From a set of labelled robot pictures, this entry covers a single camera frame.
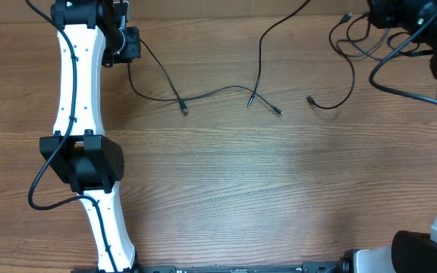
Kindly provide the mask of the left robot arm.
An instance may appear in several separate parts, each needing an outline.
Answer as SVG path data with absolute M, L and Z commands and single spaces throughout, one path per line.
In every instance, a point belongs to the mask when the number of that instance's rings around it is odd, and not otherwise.
M 105 135 L 101 69 L 140 57 L 127 1 L 56 1 L 51 23 L 61 54 L 58 113 L 39 150 L 85 209 L 98 252 L 97 272 L 138 272 L 137 251 L 121 207 L 122 148 Z

